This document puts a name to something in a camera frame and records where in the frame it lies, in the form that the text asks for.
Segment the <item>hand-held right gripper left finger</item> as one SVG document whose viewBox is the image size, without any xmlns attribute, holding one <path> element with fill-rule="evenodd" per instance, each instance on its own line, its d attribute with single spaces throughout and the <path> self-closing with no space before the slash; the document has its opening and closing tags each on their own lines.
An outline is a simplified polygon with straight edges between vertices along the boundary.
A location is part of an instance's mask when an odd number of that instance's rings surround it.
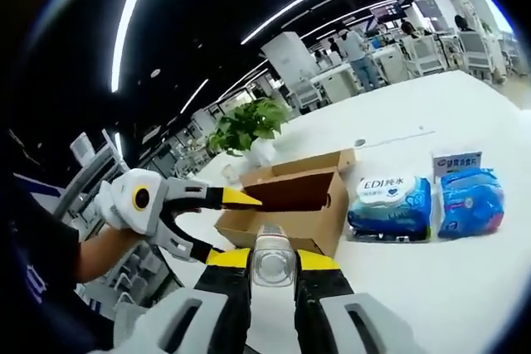
<svg viewBox="0 0 531 354">
<path fill-rule="evenodd" d="M 134 327 L 139 353 L 243 353 L 251 325 L 252 250 L 208 256 L 192 289 L 181 288 L 149 309 Z"/>
</svg>

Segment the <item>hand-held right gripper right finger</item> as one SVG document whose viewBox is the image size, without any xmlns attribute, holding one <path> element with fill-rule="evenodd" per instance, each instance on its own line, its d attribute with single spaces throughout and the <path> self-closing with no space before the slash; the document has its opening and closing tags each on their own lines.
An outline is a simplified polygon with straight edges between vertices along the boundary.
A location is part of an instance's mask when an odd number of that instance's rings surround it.
<svg viewBox="0 0 531 354">
<path fill-rule="evenodd" d="M 303 353 L 420 353 L 409 324 L 356 293 L 332 258 L 298 250 L 295 330 Z"/>
</svg>

